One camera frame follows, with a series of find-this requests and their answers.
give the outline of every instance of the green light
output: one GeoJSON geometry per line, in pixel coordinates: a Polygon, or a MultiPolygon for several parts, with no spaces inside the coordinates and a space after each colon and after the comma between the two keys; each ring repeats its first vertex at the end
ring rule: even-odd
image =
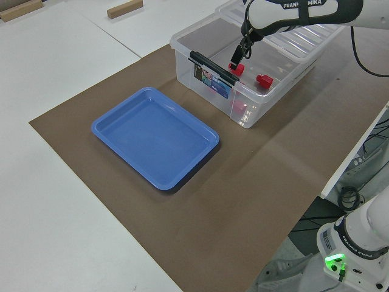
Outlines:
{"type": "Polygon", "coordinates": [[[326,266],[328,269],[331,269],[331,267],[336,264],[341,262],[345,258],[344,254],[334,254],[329,257],[325,258],[326,266]]]}

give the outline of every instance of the wooden stick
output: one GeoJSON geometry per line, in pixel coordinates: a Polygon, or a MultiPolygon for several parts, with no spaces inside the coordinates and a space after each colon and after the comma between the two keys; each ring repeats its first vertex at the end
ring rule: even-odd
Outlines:
{"type": "Polygon", "coordinates": [[[143,0],[132,0],[114,8],[108,9],[107,15],[109,18],[113,19],[141,7],[143,7],[143,0]]]}
{"type": "Polygon", "coordinates": [[[29,2],[20,4],[18,6],[0,12],[0,18],[4,22],[7,22],[42,7],[43,7],[42,0],[30,0],[29,2]]]}

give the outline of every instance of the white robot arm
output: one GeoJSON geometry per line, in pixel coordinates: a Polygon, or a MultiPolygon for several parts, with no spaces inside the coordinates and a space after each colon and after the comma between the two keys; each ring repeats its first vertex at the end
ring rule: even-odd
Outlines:
{"type": "Polygon", "coordinates": [[[319,229],[317,246],[327,275],[361,292],[389,288],[388,207],[389,187],[354,212],[319,229]]]}
{"type": "Polygon", "coordinates": [[[250,0],[241,27],[243,39],[231,59],[232,69],[243,57],[250,57],[254,42],[267,35],[296,26],[327,23],[389,29],[389,1],[250,0]]]}

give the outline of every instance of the cable connector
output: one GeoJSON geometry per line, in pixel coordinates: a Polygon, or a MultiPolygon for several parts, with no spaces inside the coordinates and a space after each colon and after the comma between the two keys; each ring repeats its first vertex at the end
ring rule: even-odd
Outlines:
{"type": "Polygon", "coordinates": [[[346,264],[342,263],[342,267],[340,268],[340,271],[339,271],[339,282],[343,281],[343,278],[345,277],[345,275],[346,275],[346,264]]]}

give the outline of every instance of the clear plastic container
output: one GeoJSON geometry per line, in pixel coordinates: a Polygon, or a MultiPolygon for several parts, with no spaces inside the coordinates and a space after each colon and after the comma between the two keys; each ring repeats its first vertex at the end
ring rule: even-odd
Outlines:
{"type": "Polygon", "coordinates": [[[266,37],[254,44],[252,57],[241,62],[245,69],[237,81],[228,76],[228,65],[242,38],[244,9],[240,0],[230,1],[173,35],[170,45],[176,50],[178,81],[249,128],[313,68],[342,27],[315,25],[266,37]],[[272,77],[271,87],[262,88],[257,75],[272,77]]]}

